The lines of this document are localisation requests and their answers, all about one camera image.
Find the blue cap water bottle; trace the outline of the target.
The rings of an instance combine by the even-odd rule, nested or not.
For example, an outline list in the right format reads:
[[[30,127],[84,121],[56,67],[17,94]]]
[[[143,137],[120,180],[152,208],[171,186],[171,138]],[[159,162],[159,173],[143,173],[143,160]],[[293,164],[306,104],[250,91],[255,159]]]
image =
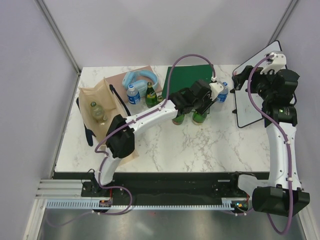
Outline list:
[[[228,83],[227,82],[223,82],[222,84],[223,84],[223,90],[217,96],[217,102],[218,103],[224,103],[226,101],[228,93],[229,93]]]
[[[137,105],[140,103],[140,100],[141,100],[140,93],[133,84],[128,85],[128,90],[126,94],[127,94],[128,102],[130,104]]]

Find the blue cap water bottle front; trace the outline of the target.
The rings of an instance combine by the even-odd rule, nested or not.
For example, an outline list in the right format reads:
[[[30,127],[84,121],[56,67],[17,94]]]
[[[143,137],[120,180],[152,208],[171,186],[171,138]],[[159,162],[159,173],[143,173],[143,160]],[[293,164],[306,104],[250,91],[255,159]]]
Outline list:
[[[137,105],[140,103],[140,100],[141,100],[140,93],[133,84],[128,85],[128,90],[126,94],[127,94],[128,102],[130,104]]]

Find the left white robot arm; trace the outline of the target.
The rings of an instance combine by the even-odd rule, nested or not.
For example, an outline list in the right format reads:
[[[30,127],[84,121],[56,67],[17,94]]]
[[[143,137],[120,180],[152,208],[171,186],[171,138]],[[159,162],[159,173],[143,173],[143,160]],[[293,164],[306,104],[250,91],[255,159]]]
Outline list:
[[[136,137],[149,128],[172,120],[191,111],[204,114],[216,101],[224,86],[218,81],[206,82],[197,80],[191,87],[173,92],[156,106],[139,114],[113,117],[105,137],[98,143],[94,151],[103,154],[99,168],[95,170],[95,182],[92,191],[99,197],[110,191],[110,183],[120,162],[130,156],[136,149]]]

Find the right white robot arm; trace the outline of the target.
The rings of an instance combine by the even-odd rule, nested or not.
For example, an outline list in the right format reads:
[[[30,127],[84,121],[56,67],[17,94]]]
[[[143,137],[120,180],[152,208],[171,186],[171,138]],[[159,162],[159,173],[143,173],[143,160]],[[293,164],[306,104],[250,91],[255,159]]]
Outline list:
[[[256,212],[288,217],[310,203],[310,194],[303,191],[297,174],[295,156],[298,118],[291,100],[300,76],[289,69],[271,70],[266,74],[262,70],[261,67],[253,70],[253,66],[247,65],[232,80],[236,90],[251,80],[247,88],[263,100],[259,110],[268,116],[264,119],[270,147],[268,181],[259,180],[251,173],[237,172],[229,191],[235,197],[248,194]]]

